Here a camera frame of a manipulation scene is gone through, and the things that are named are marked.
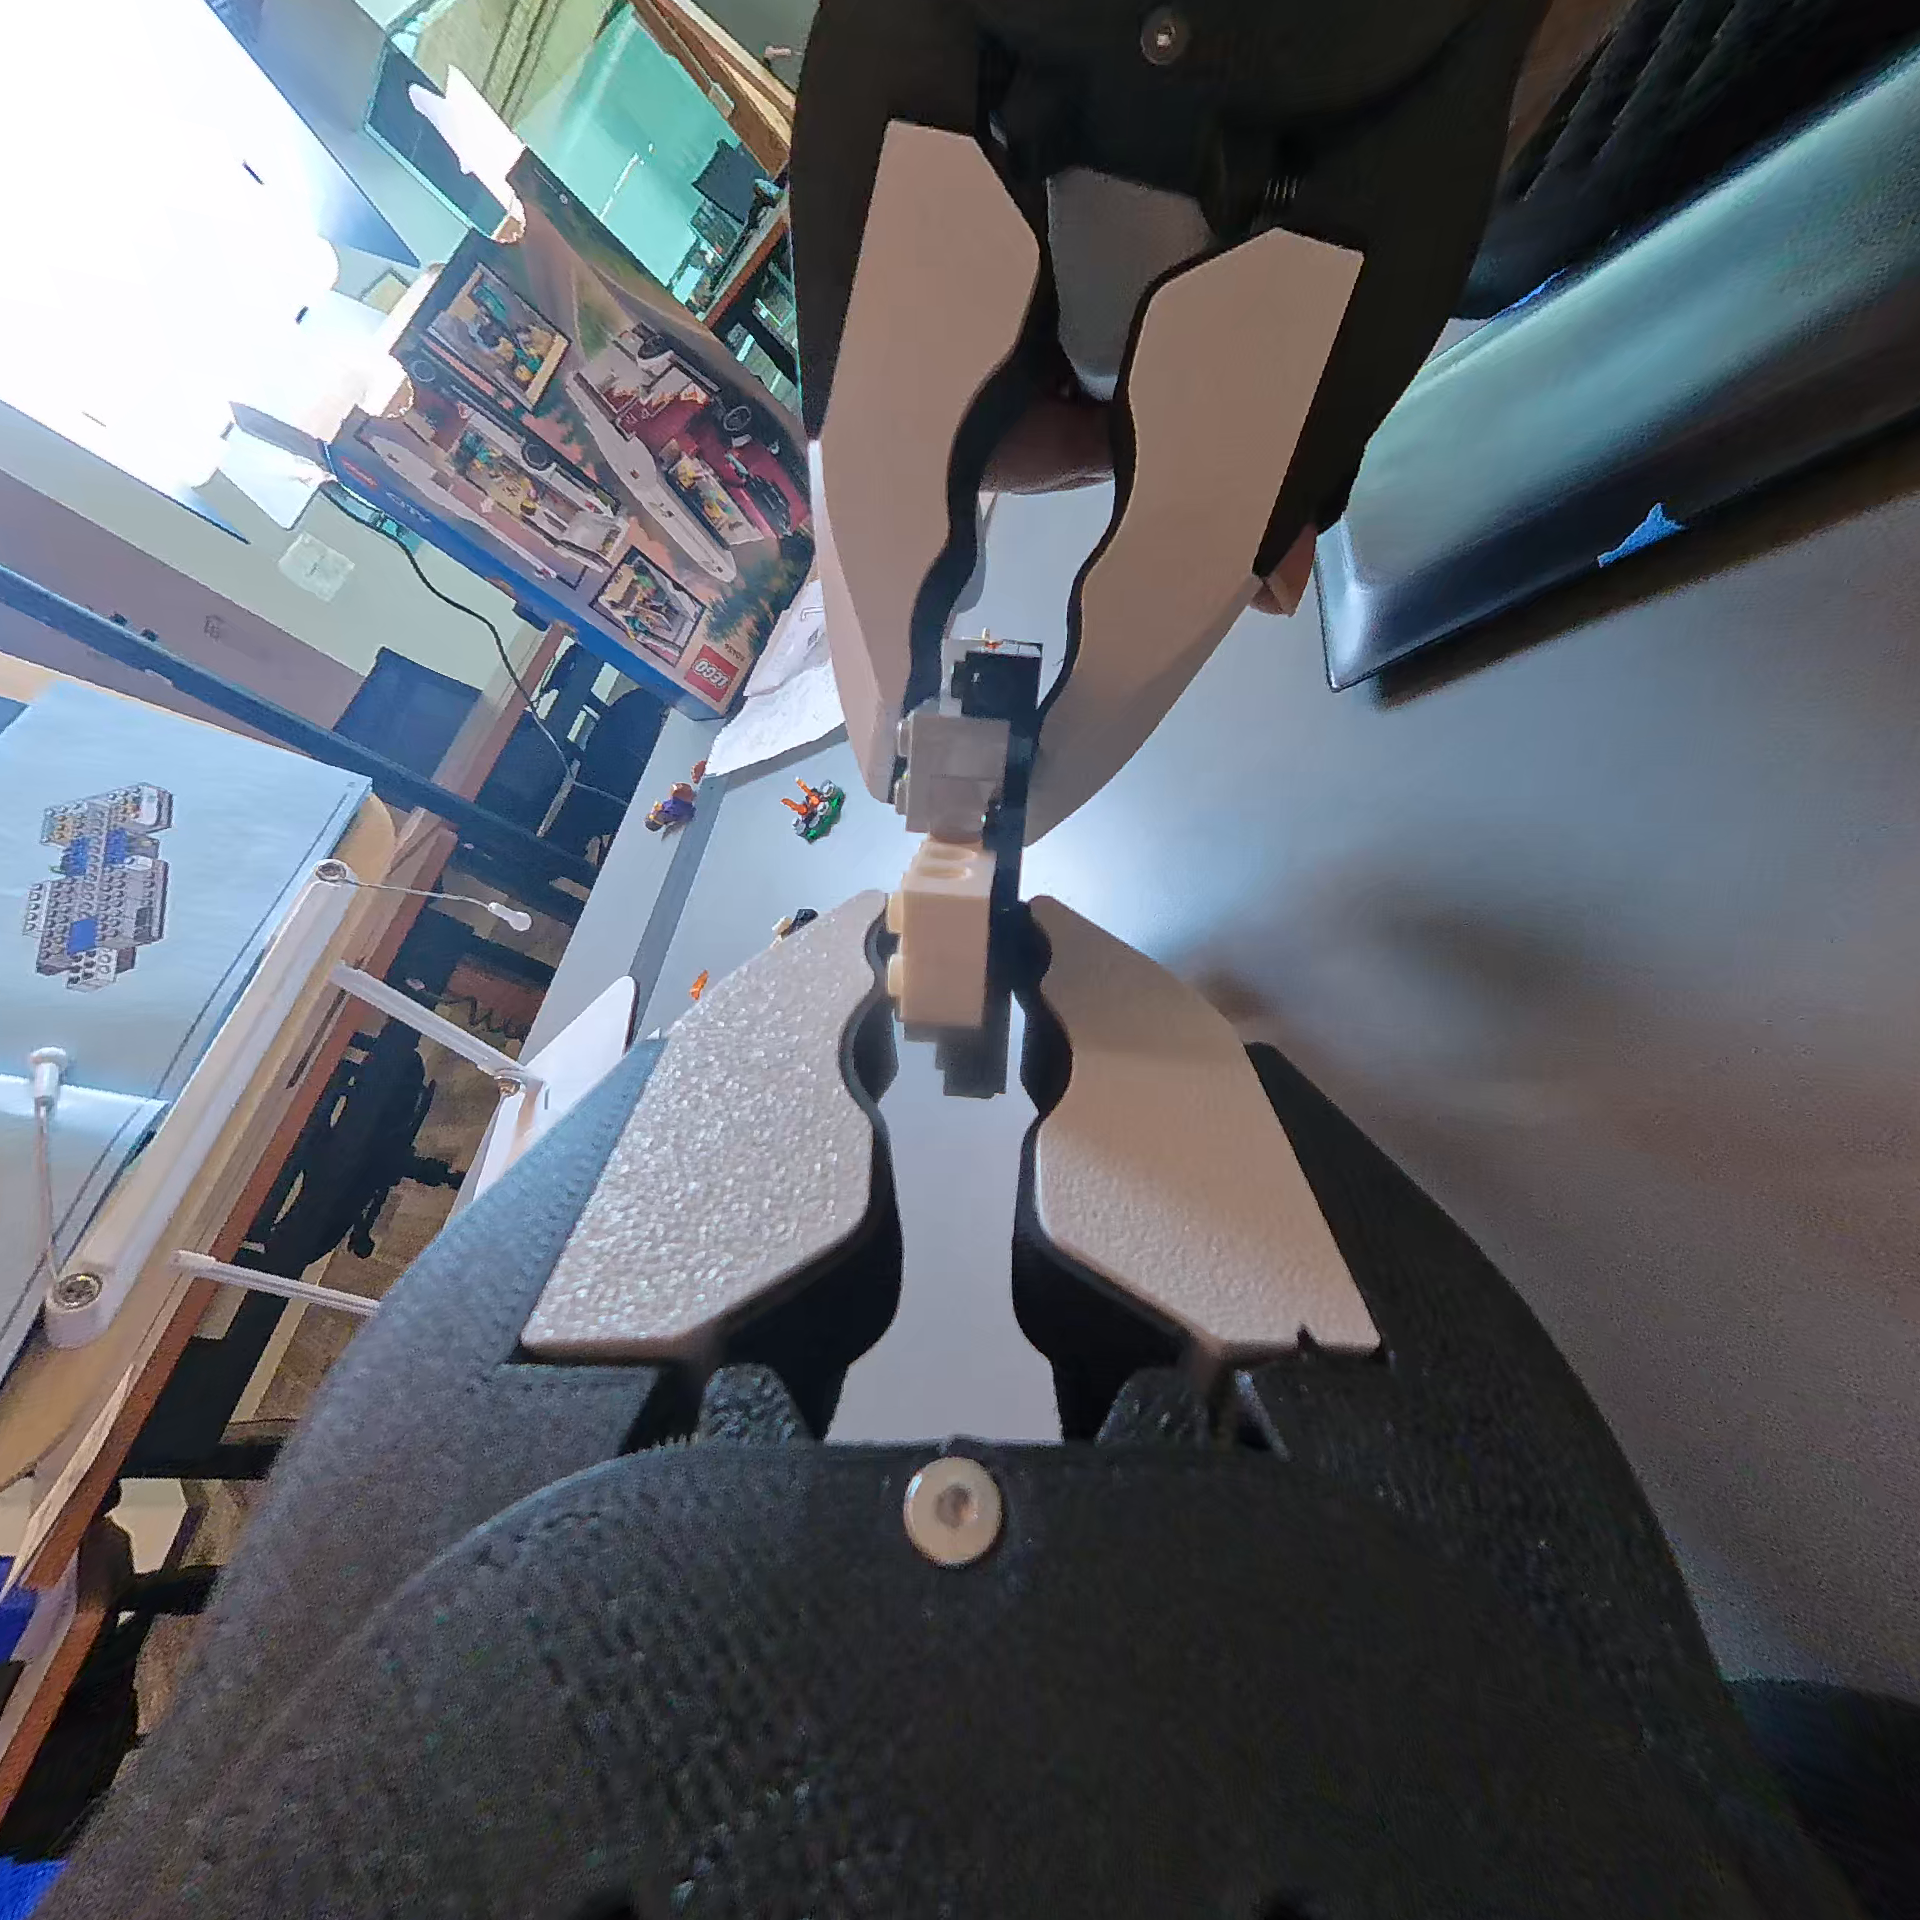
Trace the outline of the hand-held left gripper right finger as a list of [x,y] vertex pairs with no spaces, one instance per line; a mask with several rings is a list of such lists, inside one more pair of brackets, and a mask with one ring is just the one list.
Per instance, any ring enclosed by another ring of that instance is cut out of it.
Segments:
[[1060,899],[1026,906],[1012,1298],[1060,1422],[1137,1373],[1375,1357],[1378,1324],[1230,1020]]

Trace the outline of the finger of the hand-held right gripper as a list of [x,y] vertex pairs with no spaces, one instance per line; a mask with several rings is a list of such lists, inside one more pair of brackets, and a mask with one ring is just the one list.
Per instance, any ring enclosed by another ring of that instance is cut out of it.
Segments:
[[1063,824],[1150,739],[1256,595],[1256,566],[1361,252],[1272,227],[1167,276],[1117,391],[1132,464],[1072,602],[1028,824]]
[[1042,245],[971,132],[892,121],[809,457],[825,637],[848,743],[910,824],[977,824],[1009,724],[943,701],[951,607],[973,572],[961,431],[1013,362]]

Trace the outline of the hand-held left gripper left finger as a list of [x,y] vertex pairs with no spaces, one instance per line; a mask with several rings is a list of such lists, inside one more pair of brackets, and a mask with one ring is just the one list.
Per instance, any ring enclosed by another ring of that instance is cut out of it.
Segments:
[[901,1232],[876,1088],[893,1073],[884,895],[772,943],[661,1042],[520,1333],[539,1361],[703,1385],[769,1370],[826,1426],[900,1304]]

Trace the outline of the white grey lego vehicle build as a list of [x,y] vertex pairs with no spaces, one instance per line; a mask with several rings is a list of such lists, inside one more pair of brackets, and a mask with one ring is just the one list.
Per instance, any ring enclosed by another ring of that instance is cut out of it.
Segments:
[[973,637],[947,688],[900,722],[895,808],[916,837],[886,901],[886,991],[944,1094],[1005,1090],[1009,1011],[1031,958],[1019,901],[1043,651]]

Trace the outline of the pile of loose lego pieces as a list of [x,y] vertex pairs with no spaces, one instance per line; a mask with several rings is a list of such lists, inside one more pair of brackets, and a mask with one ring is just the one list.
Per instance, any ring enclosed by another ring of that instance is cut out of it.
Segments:
[[812,908],[812,906],[801,906],[801,908],[796,908],[796,910],[793,910],[793,913],[788,913],[788,914],[782,914],[782,917],[774,924],[772,934],[769,934],[766,943],[762,943],[762,946],[757,946],[751,954],[745,954],[743,958],[736,958],[736,960],[734,960],[730,966],[727,966],[727,968],[718,968],[718,970],[713,970],[713,968],[703,968],[701,972],[696,972],[696,977],[689,982],[689,988],[688,988],[688,1004],[699,1004],[699,1002],[706,996],[710,989],[713,989],[713,988],[720,986],[721,982],[733,980],[734,972],[740,972],[742,968],[745,968],[745,966],[751,965],[755,960],[762,958],[766,952],[778,950],[778,946],[785,945],[791,937],[795,937],[800,930],[804,930],[804,927],[808,927],[809,924],[814,924],[818,917],[820,917],[818,910]]

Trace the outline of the lego set cardboard box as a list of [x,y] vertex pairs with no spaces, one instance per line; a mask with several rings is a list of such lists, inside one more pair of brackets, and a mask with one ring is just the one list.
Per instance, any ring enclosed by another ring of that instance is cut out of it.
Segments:
[[800,420],[497,117],[396,57],[481,220],[231,402],[661,701],[724,717],[814,561]]

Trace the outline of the lego instruction booklet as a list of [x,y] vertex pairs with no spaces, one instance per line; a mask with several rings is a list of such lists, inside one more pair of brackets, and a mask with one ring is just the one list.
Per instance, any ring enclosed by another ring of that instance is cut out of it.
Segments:
[[137,1148],[131,1169],[109,1186],[75,1246],[53,1262],[41,1295],[41,1330],[53,1349],[80,1349],[103,1340],[121,1317],[134,1283],[159,1271],[371,1314],[371,1302],[335,1298],[298,1279],[279,1282],[211,1260],[173,1234],[192,1178],[209,1163],[270,1044],[292,1035],[293,1010],[306,988],[338,989],[447,1047],[495,1081],[495,1116],[466,1172],[464,1198],[493,1186],[623,1055],[636,1017],[636,984],[628,975],[616,975],[532,1056],[512,1059],[371,972],[343,965],[323,972],[321,960],[344,924],[354,892],[373,894],[376,884],[358,879],[338,857],[317,862],[305,879],[289,917],[181,1092],[160,1116],[152,1141]]
[[369,794],[82,682],[4,701],[4,1365]]

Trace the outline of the person's right hand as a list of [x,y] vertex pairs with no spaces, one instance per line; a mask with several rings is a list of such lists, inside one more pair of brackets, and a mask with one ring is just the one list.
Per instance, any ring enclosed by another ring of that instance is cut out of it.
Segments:
[[[1072,492],[1114,477],[1111,405],[1077,388],[1043,391],[995,446],[979,492]],[[1284,559],[1258,576],[1251,607],[1295,615],[1309,581],[1319,530],[1307,524]]]

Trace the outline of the white printed paper bag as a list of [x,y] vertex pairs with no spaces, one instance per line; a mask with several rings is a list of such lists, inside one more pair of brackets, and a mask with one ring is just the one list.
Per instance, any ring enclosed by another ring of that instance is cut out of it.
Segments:
[[710,779],[748,774],[841,730],[825,590],[809,576],[775,621],[733,717],[706,749],[705,772]]

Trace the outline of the black mesh chair backrest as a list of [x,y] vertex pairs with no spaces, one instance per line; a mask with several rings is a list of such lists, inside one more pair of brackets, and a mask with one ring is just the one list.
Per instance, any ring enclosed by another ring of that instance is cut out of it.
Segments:
[[1913,1],[1550,4],[1456,316],[1652,225],[1915,34]]

